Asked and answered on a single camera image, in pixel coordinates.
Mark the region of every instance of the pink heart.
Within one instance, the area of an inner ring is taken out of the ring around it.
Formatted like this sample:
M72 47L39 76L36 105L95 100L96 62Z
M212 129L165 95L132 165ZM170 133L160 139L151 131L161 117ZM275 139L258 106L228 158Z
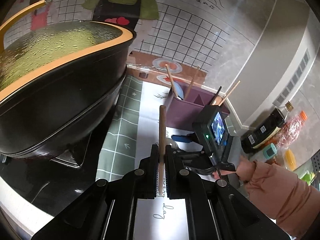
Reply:
M117 19L117 23L120 24L120 25L128 25L130 23L129 20L127 20L126 18L124 17L119 17Z
M105 19L104 21L108 23L117 23L117 18Z

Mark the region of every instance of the human hand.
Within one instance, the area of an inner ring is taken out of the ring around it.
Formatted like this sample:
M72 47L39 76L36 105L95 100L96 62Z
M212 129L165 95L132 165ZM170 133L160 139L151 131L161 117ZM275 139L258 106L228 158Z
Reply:
M240 163L238 165L237 170L234 171L220 171L221 175L228 175L231 173L236 173L239 176L239 179L242 181L250 181L253 173L256 169L256 163L250 162L248 159L240 156ZM212 175L215 179L220 179L217 171L213 172Z

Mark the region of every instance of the yellow handle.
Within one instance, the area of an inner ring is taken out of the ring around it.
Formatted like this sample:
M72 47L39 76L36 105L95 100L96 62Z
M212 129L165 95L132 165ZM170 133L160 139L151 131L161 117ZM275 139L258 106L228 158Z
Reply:
M16 13L15 15L13 15L12 17L10 17L4 24L2 24L0 26L0 53L4 51L4 34L7 32L7 30L9 30L13 24L15 24L19 19L21 19L28 13L37 10L51 2L52 0L41 0L39 2L31 4L28 7Z

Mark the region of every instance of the chopstick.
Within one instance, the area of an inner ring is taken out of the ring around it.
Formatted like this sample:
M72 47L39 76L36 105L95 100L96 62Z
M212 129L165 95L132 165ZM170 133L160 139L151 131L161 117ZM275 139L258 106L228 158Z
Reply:
M178 98L178 93L176 91L176 87L174 85L173 78L172 78L172 75L170 73L170 69L169 69L168 64L165 65L165 68L167 69L167 72L168 72L168 76L169 76L169 79L170 79L170 83L171 83L173 94L175 95L176 98Z
M212 106L213 102L216 100L217 96L219 95L219 92L220 90L222 89L222 86L219 87L218 91L216 92L216 94L214 95L211 103L210 103L210 106Z
M190 85L188 86L187 91L186 91L186 93L185 93L185 95L184 95L184 100L187 99L187 97L188 97L188 95L189 95L189 93L190 93L190 91L191 91L191 88L192 88L193 83L194 83L194 81L195 81L195 79L196 79L196 76L198 75L199 69L200 69L200 66L198 66L195 74L193 75L193 78L192 78L192 80L191 80L191 83L190 83Z
M158 190L159 195L163 195L163 175L164 175L164 153L165 153L165 121L166 107L160 106L159 115L159 170L158 170Z
M223 104L223 102L227 99L228 96L230 96L230 94L233 92L233 90L235 90L235 88L239 85L240 80L235 84L235 86L230 90L230 92L225 96L225 98L223 98L223 100L220 102L219 106L221 106Z

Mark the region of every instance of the green shirt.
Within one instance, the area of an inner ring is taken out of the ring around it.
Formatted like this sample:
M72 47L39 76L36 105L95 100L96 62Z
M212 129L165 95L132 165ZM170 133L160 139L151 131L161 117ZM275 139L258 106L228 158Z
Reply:
M86 0L82 7L93 11L100 0ZM137 0L109 0L109 2L133 5ZM157 20L159 19L158 5L156 0L141 0L140 8L141 20Z

